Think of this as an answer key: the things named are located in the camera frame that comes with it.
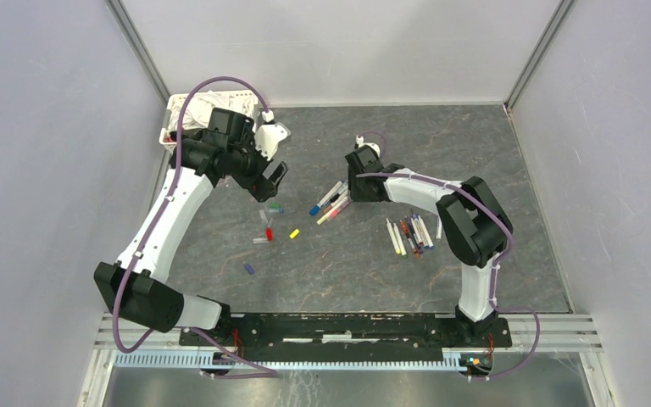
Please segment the blue capped white marker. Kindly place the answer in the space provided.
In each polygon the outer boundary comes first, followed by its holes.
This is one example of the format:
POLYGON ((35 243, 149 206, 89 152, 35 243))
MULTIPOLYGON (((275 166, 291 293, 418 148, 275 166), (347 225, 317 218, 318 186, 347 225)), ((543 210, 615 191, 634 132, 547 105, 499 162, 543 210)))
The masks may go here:
POLYGON ((335 185, 333 185, 325 194, 324 196, 318 201, 316 205, 314 205, 310 211, 309 215, 315 216, 318 214, 318 212, 323 209, 326 205, 326 203, 329 201, 329 199, 335 195, 343 186, 344 181, 340 180, 338 181, 335 185))

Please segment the yellow capped white marker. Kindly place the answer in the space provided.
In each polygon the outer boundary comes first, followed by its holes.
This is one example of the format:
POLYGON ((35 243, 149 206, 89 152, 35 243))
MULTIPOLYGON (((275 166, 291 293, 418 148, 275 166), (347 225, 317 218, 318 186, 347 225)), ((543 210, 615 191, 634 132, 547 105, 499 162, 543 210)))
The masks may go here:
POLYGON ((399 246, 399 249, 400 249, 401 255, 402 255, 403 257, 407 257, 409 251, 408 251, 408 249, 407 249, 407 247, 406 247, 406 245, 405 245, 405 243, 404 243, 404 241, 403 241, 403 237, 402 237, 402 235, 401 235, 401 231, 398 229, 398 226, 397 226, 396 224, 393 224, 393 229, 394 229, 394 233, 395 233, 395 235, 396 235, 396 237, 397 237, 397 240, 398 240, 398 246, 399 246))

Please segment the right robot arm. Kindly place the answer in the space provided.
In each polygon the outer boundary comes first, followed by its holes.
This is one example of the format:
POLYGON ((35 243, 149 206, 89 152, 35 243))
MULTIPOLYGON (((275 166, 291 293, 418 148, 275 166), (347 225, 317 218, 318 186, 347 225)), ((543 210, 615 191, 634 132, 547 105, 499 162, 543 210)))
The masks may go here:
POLYGON ((400 164, 385 166, 374 148, 346 155, 349 196, 354 202, 408 204, 439 217, 451 252, 461 263, 461 294, 455 332, 467 346, 490 333, 497 317, 497 276, 513 244, 513 226, 486 182, 477 176, 445 181, 400 164))

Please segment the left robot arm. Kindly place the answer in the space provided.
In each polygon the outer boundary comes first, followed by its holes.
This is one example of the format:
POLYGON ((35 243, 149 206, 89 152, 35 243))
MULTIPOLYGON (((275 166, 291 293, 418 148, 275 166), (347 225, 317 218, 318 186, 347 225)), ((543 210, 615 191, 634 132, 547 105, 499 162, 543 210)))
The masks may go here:
POLYGON ((157 332, 197 327, 212 345, 226 343, 230 308, 169 287, 175 253, 194 215, 219 180, 230 177, 263 203, 273 198, 288 167, 273 158, 291 132, 274 121, 256 126, 244 114, 215 108, 206 127, 187 131, 170 160, 164 187, 141 228, 112 263, 101 262, 94 281, 114 318, 157 332))

